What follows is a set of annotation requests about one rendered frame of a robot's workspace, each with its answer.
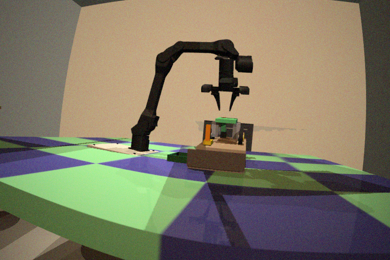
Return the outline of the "green tray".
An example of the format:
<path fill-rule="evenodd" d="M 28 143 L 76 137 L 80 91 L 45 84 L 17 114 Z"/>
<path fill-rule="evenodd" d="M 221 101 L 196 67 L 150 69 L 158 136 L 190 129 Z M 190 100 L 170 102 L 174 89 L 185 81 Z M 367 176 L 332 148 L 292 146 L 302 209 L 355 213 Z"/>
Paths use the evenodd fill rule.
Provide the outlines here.
<path fill-rule="evenodd" d="M 167 154 L 167 161 L 187 163 L 187 153 L 175 152 L 175 153 Z"/>

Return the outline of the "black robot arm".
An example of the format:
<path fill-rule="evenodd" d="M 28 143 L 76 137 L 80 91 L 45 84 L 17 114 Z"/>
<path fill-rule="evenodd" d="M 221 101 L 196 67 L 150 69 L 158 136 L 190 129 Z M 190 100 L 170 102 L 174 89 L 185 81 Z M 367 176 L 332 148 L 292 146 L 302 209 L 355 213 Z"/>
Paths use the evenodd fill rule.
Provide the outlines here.
<path fill-rule="evenodd" d="M 252 73 L 252 56 L 239 55 L 231 40 L 218 40 L 214 42 L 183 42 L 178 41 L 168 47 L 156 57 L 155 76 L 145 110 L 142 112 L 138 123 L 131 128 L 132 141 L 128 149 L 147 152 L 149 150 L 149 135 L 158 125 L 159 116 L 156 115 L 157 106 L 163 89 L 164 81 L 170 72 L 173 63 L 183 53 L 211 53 L 217 55 L 219 60 L 219 72 Z M 220 90 L 231 91 L 238 87 L 238 78 L 221 78 Z"/>

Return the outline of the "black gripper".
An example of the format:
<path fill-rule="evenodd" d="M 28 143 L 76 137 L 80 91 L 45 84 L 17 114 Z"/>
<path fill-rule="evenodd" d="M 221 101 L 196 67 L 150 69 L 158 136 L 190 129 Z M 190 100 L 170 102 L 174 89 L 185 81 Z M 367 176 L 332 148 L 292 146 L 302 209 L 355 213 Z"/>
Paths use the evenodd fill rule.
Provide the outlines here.
<path fill-rule="evenodd" d="M 221 78 L 232 77 L 232 75 L 233 75 L 233 72 L 219 72 L 218 82 L 220 81 Z M 228 90 L 220 90 L 219 87 L 215 87 L 215 86 L 210 85 L 210 84 L 202 85 L 201 92 L 208 92 L 209 93 L 210 91 L 211 91 L 211 95 L 214 95 L 214 97 L 217 101 L 217 106 L 218 106 L 219 111 L 220 111 L 220 93 L 219 93 L 219 91 L 232 92 L 229 111 L 231 110 L 233 102 L 236 99 L 236 97 L 239 97 L 239 93 L 241 95 L 249 95 L 249 87 L 247 87 L 247 86 L 239 86 L 239 88 L 233 87 L 233 89 L 231 91 L 228 91 Z"/>

